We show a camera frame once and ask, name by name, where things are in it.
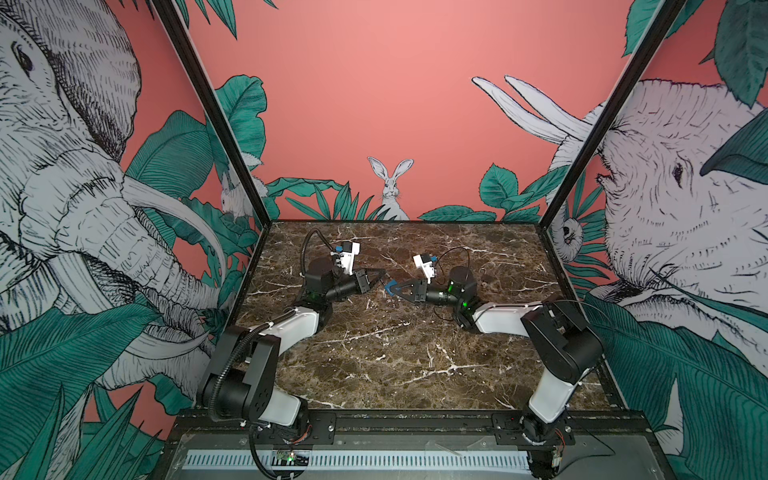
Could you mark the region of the blue padlock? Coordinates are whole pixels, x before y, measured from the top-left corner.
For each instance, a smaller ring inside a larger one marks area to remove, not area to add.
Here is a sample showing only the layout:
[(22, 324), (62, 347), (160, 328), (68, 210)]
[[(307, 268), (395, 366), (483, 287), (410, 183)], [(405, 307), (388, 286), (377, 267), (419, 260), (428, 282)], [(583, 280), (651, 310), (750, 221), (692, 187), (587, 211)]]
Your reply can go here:
[(394, 296), (393, 288), (397, 286), (396, 280), (391, 280), (385, 285), (385, 290), (390, 296)]

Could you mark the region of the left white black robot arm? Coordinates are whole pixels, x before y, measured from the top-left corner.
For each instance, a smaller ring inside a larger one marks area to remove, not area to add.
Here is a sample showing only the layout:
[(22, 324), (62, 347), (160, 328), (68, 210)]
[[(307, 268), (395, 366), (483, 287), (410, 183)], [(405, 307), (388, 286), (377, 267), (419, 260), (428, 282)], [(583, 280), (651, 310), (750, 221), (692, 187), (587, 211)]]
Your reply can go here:
[(278, 388), (279, 357), (320, 332), (333, 304), (369, 292), (385, 276), (380, 268), (338, 270), (329, 258), (307, 267), (296, 301), (260, 326), (231, 326), (221, 335), (203, 374), (196, 404), (215, 422), (242, 420), (271, 426), (286, 442), (296, 443), (310, 430), (307, 401)]

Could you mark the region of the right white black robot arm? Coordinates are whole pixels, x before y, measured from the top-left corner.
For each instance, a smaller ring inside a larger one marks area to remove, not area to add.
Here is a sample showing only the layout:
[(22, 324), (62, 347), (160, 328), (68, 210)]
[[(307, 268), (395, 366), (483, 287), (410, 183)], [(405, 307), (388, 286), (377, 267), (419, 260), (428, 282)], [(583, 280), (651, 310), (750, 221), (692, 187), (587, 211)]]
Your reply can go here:
[(386, 290), (413, 304), (450, 307), (453, 321), (469, 333), (528, 338), (544, 370), (521, 415), (522, 435), (536, 446), (560, 440), (566, 407), (604, 352), (603, 342), (577, 301), (552, 295), (533, 303), (486, 302), (466, 266), (453, 268), (445, 285), (412, 279), (391, 282)]

